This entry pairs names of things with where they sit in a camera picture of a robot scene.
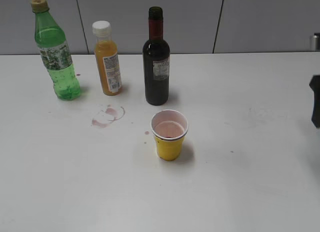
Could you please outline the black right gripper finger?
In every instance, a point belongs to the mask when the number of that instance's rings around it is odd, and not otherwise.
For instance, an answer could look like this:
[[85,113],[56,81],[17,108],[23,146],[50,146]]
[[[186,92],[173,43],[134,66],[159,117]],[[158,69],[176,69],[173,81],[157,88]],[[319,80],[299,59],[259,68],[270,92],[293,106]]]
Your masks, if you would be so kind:
[[311,121],[316,128],[320,128],[320,75],[313,75],[309,86],[313,91],[313,112]]

